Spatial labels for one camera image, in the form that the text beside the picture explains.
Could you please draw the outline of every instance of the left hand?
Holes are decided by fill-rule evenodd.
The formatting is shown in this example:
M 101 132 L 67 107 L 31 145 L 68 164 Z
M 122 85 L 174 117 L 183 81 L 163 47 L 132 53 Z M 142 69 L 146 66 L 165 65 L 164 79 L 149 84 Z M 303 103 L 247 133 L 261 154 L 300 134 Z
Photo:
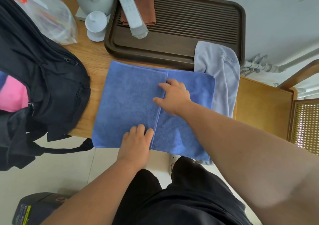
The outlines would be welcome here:
M 150 157 L 150 143 L 154 135 L 153 129 L 149 128 L 145 135 L 145 126 L 139 124 L 131 127 L 130 132 L 123 135 L 122 144 L 117 155 L 117 160 L 129 162 L 139 171 L 144 168 Z

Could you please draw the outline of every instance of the hand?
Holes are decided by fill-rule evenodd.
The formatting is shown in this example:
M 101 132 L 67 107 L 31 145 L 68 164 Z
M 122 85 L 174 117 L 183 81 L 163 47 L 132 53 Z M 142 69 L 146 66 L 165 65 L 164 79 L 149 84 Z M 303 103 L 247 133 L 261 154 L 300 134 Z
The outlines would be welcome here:
M 144 168 L 150 157 L 150 143 L 154 135 L 153 129 L 149 128 L 145 135 L 145 126 L 139 124 L 131 127 L 130 132 L 123 135 L 122 144 L 117 155 L 117 160 L 125 160 L 136 171 Z
M 177 115 L 178 110 L 187 102 L 192 102 L 189 91 L 184 83 L 174 79 L 168 79 L 167 83 L 159 83 L 159 86 L 166 91 L 165 98 L 154 97 L 153 102 L 163 108 L 167 113 Z

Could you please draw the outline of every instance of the transparent plastic bag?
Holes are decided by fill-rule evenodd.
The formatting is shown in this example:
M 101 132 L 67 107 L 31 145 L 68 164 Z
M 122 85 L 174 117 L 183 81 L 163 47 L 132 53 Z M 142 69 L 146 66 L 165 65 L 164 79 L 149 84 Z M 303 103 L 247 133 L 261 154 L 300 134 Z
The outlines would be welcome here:
M 76 22 L 69 8 L 61 0 L 15 0 L 38 29 L 60 44 L 77 43 Z

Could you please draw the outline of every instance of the pink fabric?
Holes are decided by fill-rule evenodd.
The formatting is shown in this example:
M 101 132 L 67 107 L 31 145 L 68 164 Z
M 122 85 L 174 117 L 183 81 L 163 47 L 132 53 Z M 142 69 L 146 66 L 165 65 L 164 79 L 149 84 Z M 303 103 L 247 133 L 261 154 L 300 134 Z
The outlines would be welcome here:
M 8 76 L 0 91 L 0 110 L 16 112 L 27 107 L 28 102 L 26 87 L 15 78 Z

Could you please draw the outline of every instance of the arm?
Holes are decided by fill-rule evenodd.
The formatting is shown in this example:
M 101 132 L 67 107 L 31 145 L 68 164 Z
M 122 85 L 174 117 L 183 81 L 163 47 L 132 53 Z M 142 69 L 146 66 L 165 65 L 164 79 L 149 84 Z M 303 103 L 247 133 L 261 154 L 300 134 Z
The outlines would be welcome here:
M 265 225 L 318 224 L 319 158 L 281 138 L 193 103 L 183 83 L 154 102 L 182 117 L 221 174 Z
M 117 161 L 78 194 L 67 200 L 42 225 L 111 225 L 122 197 L 149 159 L 153 129 L 140 124 L 124 134 Z

